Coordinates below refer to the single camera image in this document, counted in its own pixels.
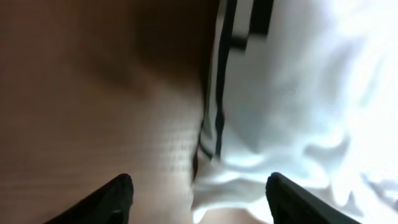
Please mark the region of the white t-shirt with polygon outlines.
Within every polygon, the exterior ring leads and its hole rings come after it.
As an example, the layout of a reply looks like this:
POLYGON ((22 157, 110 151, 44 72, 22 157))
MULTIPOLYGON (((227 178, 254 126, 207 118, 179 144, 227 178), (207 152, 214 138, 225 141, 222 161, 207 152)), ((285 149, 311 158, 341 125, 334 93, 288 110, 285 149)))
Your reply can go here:
POLYGON ((275 172, 339 215, 397 222, 397 0, 220 1, 210 65, 194 223, 275 223, 275 172))

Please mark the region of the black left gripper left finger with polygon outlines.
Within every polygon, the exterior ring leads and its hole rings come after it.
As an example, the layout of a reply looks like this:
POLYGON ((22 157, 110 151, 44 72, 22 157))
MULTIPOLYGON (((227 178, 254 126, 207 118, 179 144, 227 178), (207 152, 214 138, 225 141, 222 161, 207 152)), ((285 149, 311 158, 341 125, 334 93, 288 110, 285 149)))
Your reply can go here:
POLYGON ((128 224, 134 187, 120 174, 45 224, 128 224))

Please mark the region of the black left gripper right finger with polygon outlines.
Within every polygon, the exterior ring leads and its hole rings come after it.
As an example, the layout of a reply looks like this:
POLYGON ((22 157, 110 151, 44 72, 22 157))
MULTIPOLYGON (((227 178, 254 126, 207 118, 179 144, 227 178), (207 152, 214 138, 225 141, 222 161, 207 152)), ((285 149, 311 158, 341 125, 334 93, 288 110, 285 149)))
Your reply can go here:
POLYGON ((266 197, 275 224, 359 224, 278 172, 267 179, 266 197))

